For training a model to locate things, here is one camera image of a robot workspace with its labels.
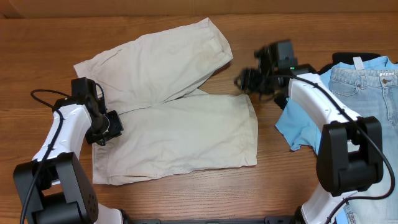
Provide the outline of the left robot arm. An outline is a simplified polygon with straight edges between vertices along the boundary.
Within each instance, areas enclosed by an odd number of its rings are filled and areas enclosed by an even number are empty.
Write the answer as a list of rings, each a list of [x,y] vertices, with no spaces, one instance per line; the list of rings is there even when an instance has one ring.
[[[107,111],[102,87],[93,80],[71,81],[72,93],[62,93],[54,105],[53,123],[40,151],[14,169],[22,203],[21,223],[130,223],[124,210],[98,202],[79,161],[81,147],[105,144],[123,131],[116,111]]]

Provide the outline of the beige shorts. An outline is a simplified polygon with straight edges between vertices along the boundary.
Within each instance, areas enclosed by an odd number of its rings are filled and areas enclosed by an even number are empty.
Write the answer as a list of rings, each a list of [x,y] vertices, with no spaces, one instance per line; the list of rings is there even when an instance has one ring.
[[[123,185],[257,163],[250,98],[200,90],[233,59],[210,19],[146,34],[74,66],[100,84],[122,134],[93,145],[93,183]]]

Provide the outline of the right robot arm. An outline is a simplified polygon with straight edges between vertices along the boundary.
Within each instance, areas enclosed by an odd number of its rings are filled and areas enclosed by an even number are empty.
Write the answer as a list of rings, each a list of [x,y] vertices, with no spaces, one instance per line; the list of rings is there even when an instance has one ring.
[[[267,217],[265,223],[333,223],[343,205],[359,199],[383,177],[381,124],[349,109],[309,64],[299,65],[292,42],[274,42],[254,52],[257,68],[245,68],[234,84],[245,93],[270,95],[279,103],[298,103],[321,131],[317,159],[319,185],[292,216]]]

